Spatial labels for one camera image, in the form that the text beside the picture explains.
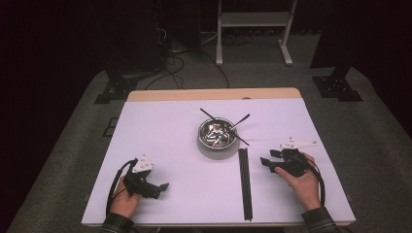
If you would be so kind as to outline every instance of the gray carpet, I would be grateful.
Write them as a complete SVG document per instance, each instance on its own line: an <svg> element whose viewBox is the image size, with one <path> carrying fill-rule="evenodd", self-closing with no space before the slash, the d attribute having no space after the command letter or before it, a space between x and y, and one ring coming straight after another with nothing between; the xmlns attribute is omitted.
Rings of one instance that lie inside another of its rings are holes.
<svg viewBox="0 0 412 233"><path fill-rule="evenodd" d="M347 76L363 102L324 99L312 76L331 69L310 70L319 36L291 35L288 47L294 65L287 67L275 37L258 36L242 47L223 47L222 70L231 88L296 87L306 103L336 169L357 221L353 232L412 232L412 141L379 99L369 80L352 69ZM215 57L213 46L204 50ZM221 71L204 54L179 55L185 67L152 84L150 89L225 88ZM180 61L169 60L168 69ZM144 89L165 72L140 81ZM50 158L19 210L9 232L94 232L80 224L110 138L102 137L124 101L93 104L108 77L97 74L56 143ZM305 232L304 227L285 229Z"/></svg>

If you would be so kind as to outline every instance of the white shelf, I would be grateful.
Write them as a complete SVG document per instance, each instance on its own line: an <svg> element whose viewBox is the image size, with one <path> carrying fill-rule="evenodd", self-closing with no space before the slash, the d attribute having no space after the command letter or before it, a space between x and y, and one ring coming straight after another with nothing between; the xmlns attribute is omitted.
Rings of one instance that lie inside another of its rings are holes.
<svg viewBox="0 0 412 233"><path fill-rule="evenodd" d="M222 13L222 27L286 26L288 12Z"/></svg>

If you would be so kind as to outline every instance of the wooden table edge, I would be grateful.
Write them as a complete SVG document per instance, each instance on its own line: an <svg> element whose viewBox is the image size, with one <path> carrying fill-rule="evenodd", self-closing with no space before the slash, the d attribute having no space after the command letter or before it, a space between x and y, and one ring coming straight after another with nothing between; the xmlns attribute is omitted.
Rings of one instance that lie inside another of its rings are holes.
<svg viewBox="0 0 412 233"><path fill-rule="evenodd" d="M354 223L354 220L350 221L336 221L336 225L338 226L348 226L352 223ZM89 227L101 227L101 223L92 223L92 224L86 224L83 223L83 225L89 226ZM156 224L156 223L134 223L133 225L136 229L139 228L158 228L158 227L164 227L164 228L219 228L219 227L243 227L243 228L249 228L249 227L302 227L305 226L305 222L273 222L273 223L162 223L162 224Z"/></svg>
<svg viewBox="0 0 412 233"><path fill-rule="evenodd" d="M292 98L302 98L299 90L294 87L134 90L129 93L127 102Z"/></svg>

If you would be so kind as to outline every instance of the chopsticks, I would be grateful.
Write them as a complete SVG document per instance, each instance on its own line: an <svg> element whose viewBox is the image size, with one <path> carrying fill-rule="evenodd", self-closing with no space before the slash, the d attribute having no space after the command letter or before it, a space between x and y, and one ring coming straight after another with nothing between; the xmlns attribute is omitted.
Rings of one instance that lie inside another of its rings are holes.
<svg viewBox="0 0 412 233"><path fill-rule="evenodd" d="M209 114L208 112L206 112L204 109L200 108L200 111L202 111L203 114L207 115L207 116L210 117L212 120L216 120L212 115L210 115L210 114ZM249 116L250 116L250 115L246 115L245 117L243 117L239 122L237 122L235 125L233 125L229 130L234 129L234 128L237 126L237 124L239 124L239 123L242 122L243 120L247 119ZM236 137L236 138L238 138L238 139L239 139L240 141L242 141L244 144L246 144L246 145L249 146L249 144L248 144L245 140L243 140L241 137L239 137L239 135L233 133L233 136Z"/></svg>
<svg viewBox="0 0 412 233"><path fill-rule="evenodd" d="M248 149L239 149L240 180L242 183L243 213L245 220L252 221L252 193L249 174Z"/></svg>

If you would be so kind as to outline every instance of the shelf leg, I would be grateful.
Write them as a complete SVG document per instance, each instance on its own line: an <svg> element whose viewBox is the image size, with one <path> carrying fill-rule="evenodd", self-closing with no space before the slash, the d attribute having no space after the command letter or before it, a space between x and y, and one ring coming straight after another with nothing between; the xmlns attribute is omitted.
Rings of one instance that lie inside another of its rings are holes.
<svg viewBox="0 0 412 233"><path fill-rule="evenodd" d="M285 58L285 63L287 66L293 66L291 55L289 54L288 48L286 47L286 42L288 41L289 33L291 32L291 26L293 22L294 9L296 8L296 3L297 3L297 0L293 0L291 9L289 11L289 16L288 16L288 21L287 21L286 28L285 28L284 37L282 40L278 41L279 46L282 51L282 55Z"/></svg>
<svg viewBox="0 0 412 233"><path fill-rule="evenodd" d="M222 0L219 0L218 6L218 41L216 44L216 64L218 66L223 65L223 52L222 52Z"/></svg>

